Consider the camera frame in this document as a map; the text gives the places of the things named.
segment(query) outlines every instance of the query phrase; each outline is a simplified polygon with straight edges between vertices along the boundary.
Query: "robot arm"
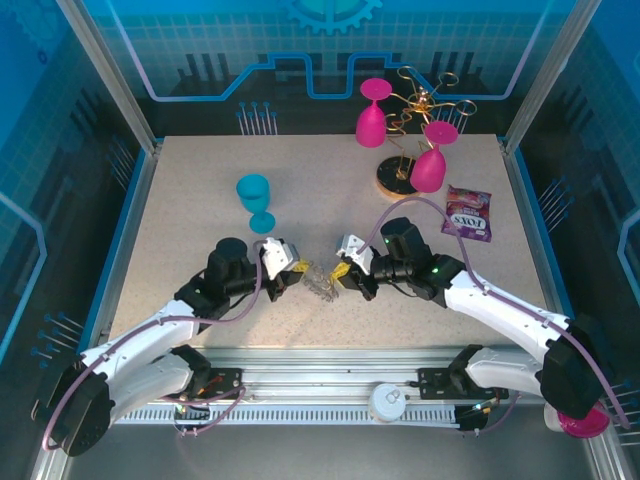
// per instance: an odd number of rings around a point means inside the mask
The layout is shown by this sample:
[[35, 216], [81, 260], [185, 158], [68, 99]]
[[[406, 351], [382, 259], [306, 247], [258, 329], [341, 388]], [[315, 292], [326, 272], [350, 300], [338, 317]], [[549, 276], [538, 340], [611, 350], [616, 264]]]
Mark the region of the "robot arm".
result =
[[[407, 218], [387, 222], [380, 232], [389, 252], [384, 256], [372, 247], [358, 253], [364, 242], [354, 235], [346, 235], [339, 244], [337, 254], [349, 264], [348, 273], [339, 279], [344, 287], [359, 290], [365, 299], [372, 300], [380, 283], [405, 283], [419, 298], [476, 318], [526, 351], [505, 353], [470, 346], [450, 366], [452, 383], [460, 390], [465, 390], [465, 384], [517, 389], [543, 396], [556, 410], [572, 418], [582, 419], [588, 414], [602, 395], [602, 386], [580, 352], [549, 324], [576, 338], [612, 379], [609, 349], [595, 320], [587, 316], [571, 320], [548, 312], [475, 274], [483, 286], [480, 288], [463, 262], [432, 254]], [[521, 308], [488, 295], [488, 290]], [[545, 321], [537, 321], [527, 311], [542, 315]]]
[[[196, 317], [220, 319], [230, 309], [231, 296], [255, 290], [257, 268], [246, 254], [247, 246], [241, 240], [226, 238], [218, 242], [203, 275], [194, 276], [180, 288], [173, 300], [143, 322], [153, 326], [105, 357], [80, 384], [51, 435], [68, 455], [84, 453], [116, 420], [150, 401], [179, 395], [204, 402], [221, 393], [200, 394], [210, 381], [212, 366], [199, 352], [182, 344], [207, 328]], [[296, 249], [284, 240], [268, 238], [257, 261], [264, 265], [261, 288], [267, 290], [271, 301], [276, 301], [302, 276], [294, 271], [299, 261]], [[171, 320], [177, 317], [193, 317], [194, 321]], [[33, 420], [46, 425], [78, 376], [128, 334], [86, 350], [71, 361], [60, 358], [52, 363], [40, 385], [31, 414]]]

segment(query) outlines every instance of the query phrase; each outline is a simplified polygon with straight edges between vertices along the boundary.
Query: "candy package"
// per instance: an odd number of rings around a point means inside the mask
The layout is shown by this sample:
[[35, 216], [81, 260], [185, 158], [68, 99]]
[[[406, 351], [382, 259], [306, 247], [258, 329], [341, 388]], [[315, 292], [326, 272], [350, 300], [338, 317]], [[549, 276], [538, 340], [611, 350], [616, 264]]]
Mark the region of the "candy package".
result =
[[442, 225], [442, 233], [455, 235], [457, 227], [464, 238], [491, 241], [491, 226], [489, 224], [489, 203], [491, 194], [474, 192], [464, 188], [455, 188], [449, 185], [447, 192], [447, 215], [453, 225], [445, 220]]

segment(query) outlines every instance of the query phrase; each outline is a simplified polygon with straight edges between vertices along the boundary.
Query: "beige table surface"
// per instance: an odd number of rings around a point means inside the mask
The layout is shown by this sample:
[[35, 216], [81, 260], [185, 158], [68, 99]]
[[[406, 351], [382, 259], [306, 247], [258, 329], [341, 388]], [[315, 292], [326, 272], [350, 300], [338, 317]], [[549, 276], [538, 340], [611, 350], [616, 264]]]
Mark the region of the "beige table surface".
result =
[[[408, 152], [417, 138], [403, 139]], [[491, 199], [491, 243], [467, 240], [474, 268], [487, 280], [544, 306], [538, 277], [507, 178], [496, 137], [463, 135], [443, 147], [448, 172], [443, 188], [428, 195], [445, 204], [447, 183], [481, 190]], [[392, 203], [375, 185], [393, 145], [360, 147], [352, 135], [168, 137], [165, 139], [111, 336], [135, 326], [170, 300], [206, 266], [216, 242], [227, 236], [248, 245], [260, 238], [248, 227], [235, 192], [248, 173], [271, 183], [270, 234], [293, 242], [303, 258], [331, 271], [337, 240], [345, 233], [366, 237]], [[407, 216], [434, 253], [461, 258], [455, 238], [440, 233], [442, 219], [424, 204], [411, 203], [393, 216]], [[374, 246], [384, 252], [380, 237]], [[214, 326], [192, 340], [196, 346], [225, 347], [418, 347], [485, 345], [509, 341], [480, 322], [408, 299], [391, 287], [366, 302], [359, 292], [340, 291], [323, 302], [298, 284], [271, 304], [265, 293], [237, 324]]]

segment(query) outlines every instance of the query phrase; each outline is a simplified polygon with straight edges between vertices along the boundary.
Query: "gear graphic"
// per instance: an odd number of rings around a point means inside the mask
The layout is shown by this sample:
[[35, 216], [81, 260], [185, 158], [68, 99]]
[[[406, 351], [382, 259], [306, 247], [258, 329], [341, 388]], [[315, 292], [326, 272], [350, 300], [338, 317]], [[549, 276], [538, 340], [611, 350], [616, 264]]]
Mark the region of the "gear graphic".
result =
[[15, 13], [24, 33], [39, 48], [45, 49], [60, 28], [60, 13], [55, 0], [3, 0]]
[[300, 27], [311, 27], [315, 34], [333, 35], [337, 30], [347, 33], [349, 27], [360, 28], [360, 21], [371, 20], [374, 8], [382, 7], [381, 0], [283, 0], [289, 20], [297, 20]]

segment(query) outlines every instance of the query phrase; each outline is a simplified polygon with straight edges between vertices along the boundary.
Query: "magenta wine glass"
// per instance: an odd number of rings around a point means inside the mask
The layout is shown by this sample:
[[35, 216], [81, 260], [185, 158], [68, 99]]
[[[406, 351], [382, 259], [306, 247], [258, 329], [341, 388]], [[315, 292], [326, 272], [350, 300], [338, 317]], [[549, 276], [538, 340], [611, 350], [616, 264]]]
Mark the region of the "magenta wine glass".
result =
[[356, 140], [363, 147], [376, 148], [387, 138], [387, 122], [378, 101], [391, 95], [391, 84], [382, 78], [370, 78], [362, 83], [360, 92], [372, 103], [358, 117]]
[[447, 162], [440, 152], [440, 145], [449, 145], [458, 139], [458, 130], [447, 122], [431, 122], [424, 129], [433, 149], [424, 152], [411, 172], [411, 186], [423, 193], [437, 192], [442, 188], [447, 173]]

